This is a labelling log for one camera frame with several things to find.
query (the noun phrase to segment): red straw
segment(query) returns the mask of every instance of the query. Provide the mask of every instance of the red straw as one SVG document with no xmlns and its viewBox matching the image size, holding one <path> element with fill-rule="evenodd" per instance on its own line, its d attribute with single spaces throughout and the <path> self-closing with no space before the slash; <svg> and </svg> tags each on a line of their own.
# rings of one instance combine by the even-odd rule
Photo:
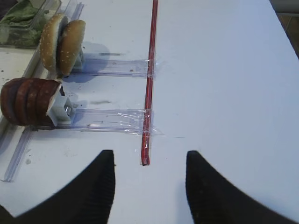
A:
<svg viewBox="0 0 299 224">
<path fill-rule="evenodd" d="M 153 75 L 155 70 L 155 42 L 157 26 L 158 0 L 153 0 L 153 9 L 151 14 L 150 41 L 149 41 L 149 66 L 148 77 L 146 80 L 145 106 L 143 121 L 143 133 L 141 144 L 141 163 L 143 166 L 150 164 L 150 124 L 151 107 L 153 98 Z"/>
</svg>

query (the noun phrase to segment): white surface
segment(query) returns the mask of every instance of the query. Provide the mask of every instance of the white surface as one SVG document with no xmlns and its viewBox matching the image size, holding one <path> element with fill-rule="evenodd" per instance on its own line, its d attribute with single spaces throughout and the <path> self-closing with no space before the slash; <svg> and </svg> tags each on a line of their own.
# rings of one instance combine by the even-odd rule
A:
<svg viewBox="0 0 299 224">
<path fill-rule="evenodd" d="M 81 19 L 93 53 L 146 57 L 151 0 L 86 3 Z M 154 125 L 165 136 L 153 137 L 150 166 L 139 165 L 140 136 L 38 132 L 16 182 L 0 182 L 0 203 L 18 215 L 112 149 L 110 224 L 191 224 L 185 159 L 198 150 L 240 189 L 299 221 L 299 63 L 269 2 L 160 0 L 157 57 L 163 63 L 154 83 Z M 88 108 L 143 107 L 144 79 L 72 80 L 67 94 Z M 105 100 L 111 103 L 91 105 Z"/>
</svg>

